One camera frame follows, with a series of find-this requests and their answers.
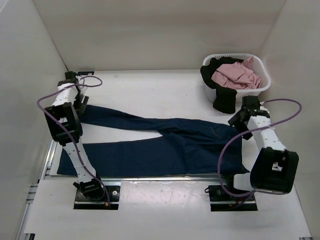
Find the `dark blue denim trousers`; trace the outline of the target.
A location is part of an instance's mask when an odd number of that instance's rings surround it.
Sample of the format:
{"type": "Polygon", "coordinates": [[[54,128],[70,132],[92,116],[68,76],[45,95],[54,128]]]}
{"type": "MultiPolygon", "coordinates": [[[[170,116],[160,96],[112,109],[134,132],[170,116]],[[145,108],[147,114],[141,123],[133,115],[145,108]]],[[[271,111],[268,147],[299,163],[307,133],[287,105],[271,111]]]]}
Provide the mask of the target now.
{"type": "Polygon", "coordinates": [[[87,143],[85,152],[100,177],[243,174],[242,140],[226,124],[199,119],[143,118],[88,105],[83,124],[121,130],[156,131],[160,137],[122,142],[87,143]]]}

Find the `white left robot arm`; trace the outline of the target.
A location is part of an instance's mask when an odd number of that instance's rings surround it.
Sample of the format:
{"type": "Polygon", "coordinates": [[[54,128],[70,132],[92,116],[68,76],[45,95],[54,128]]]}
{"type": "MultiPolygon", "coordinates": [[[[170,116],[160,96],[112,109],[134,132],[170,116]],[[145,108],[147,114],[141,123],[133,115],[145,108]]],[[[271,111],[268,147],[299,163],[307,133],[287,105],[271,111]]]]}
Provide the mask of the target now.
{"type": "Polygon", "coordinates": [[[83,114],[88,97],[85,96],[84,83],[73,71],[65,74],[58,82],[55,101],[51,106],[41,107],[52,139],[62,146],[75,169],[77,182],[73,185],[84,197],[101,201],[105,197],[105,188],[95,168],[91,165],[82,143],[83,128],[79,114],[83,114]]]}

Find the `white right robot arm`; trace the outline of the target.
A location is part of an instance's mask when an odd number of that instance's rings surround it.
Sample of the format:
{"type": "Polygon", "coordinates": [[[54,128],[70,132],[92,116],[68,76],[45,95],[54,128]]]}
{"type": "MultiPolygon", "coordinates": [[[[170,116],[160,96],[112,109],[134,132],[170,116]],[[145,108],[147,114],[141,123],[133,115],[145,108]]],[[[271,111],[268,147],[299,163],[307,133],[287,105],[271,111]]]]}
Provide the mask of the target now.
{"type": "Polygon", "coordinates": [[[240,110],[228,121],[243,139],[254,138],[258,155],[250,172],[236,174],[233,182],[225,186],[230,200],[238,199],[243,191],[266,191],[288,194],[291,192],[298,167],[299,156],[289,151],[279,140],[267,108],[257,96],[244,96],[240,110]]]}

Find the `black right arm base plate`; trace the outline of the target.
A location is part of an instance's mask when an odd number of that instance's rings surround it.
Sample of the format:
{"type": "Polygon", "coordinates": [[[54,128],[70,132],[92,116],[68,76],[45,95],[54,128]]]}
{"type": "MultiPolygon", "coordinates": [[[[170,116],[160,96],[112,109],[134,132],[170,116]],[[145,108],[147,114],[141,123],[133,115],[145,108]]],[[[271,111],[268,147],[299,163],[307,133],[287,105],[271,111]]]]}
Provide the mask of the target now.
{"type": "Polygon", "coordinates": [[[227,194],[220,185],[209,185],[204,189],[208,194],[211,212],[252,212],[258,211],[253,194],[234,197],[227,194]]]}

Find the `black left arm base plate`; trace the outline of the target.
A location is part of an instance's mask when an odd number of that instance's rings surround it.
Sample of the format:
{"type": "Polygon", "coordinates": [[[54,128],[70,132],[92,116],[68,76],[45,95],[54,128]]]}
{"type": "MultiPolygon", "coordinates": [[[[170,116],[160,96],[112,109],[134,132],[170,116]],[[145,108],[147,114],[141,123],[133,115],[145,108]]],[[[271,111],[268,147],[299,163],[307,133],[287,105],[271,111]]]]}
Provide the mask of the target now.
{"type": "Polygon", "coordinates": [[[102,185],[91,181],[86,183],[74,182],[76,194],[73,208],[75,210],[118,210],[121,186],[102,185]]]}

